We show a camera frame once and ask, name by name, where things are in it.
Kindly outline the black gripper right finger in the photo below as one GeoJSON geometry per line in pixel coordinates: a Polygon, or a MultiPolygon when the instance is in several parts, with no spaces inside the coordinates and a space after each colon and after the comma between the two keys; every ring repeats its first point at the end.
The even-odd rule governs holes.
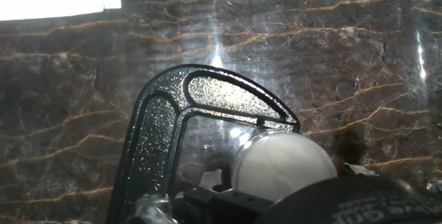
{"type": "Polygon", "coordinates": [[[375,171],[369,170],[361,165],[351,165],[345,163],[344,167],[355,175],[377,176],[377,173],[375,171]]]}

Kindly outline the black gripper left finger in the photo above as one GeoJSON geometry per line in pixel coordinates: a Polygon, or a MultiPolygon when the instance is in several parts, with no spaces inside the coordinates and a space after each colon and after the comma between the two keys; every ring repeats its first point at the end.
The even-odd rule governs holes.
{"type": "Polygon", "coordinates": [[[253,224],[273,202],[230,188],[221,169],[204,172],[172,200],[172,217],[187,224],[253,224]]]}

